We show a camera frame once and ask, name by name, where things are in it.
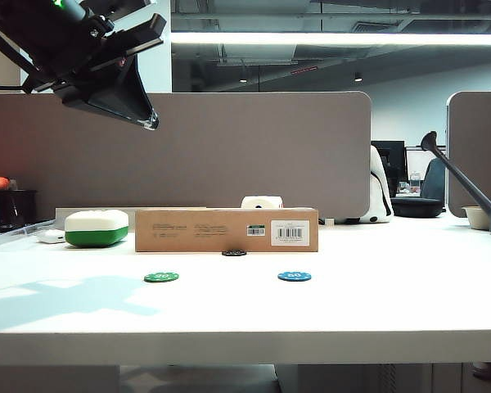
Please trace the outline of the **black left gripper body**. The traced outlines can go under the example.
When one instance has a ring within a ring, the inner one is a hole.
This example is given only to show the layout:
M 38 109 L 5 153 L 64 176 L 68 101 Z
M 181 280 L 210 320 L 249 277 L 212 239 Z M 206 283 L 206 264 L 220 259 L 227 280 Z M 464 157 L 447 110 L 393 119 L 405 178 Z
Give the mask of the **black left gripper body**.
M 128 59 L 163 43 L 166 20 L 154 13 L 130 29 L 115 31 L 103 13 L 24 13 L 28 24 L 22 48 L 34 71 L 23 83 L 26 93 L 62 84 L 122 83 Z

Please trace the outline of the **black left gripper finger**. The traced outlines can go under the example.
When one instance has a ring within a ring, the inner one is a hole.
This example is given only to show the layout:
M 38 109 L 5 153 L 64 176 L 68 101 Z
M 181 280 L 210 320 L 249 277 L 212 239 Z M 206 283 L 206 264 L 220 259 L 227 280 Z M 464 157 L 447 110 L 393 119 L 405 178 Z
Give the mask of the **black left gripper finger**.
M 122 120 L 148 130 L 157 129 L 159 122 L 135 123 L 124 116 L 121 84 L 110 86 L 105 84 L 62 84 L 55 88 L 55 94 L 65 106 L 70 108 Z
M 121 84 L 124 116 L 135 123 L 158 123 L 159 116 L 146 94 L 138 71 L 137 56 L 128 59 L 124 72 Z

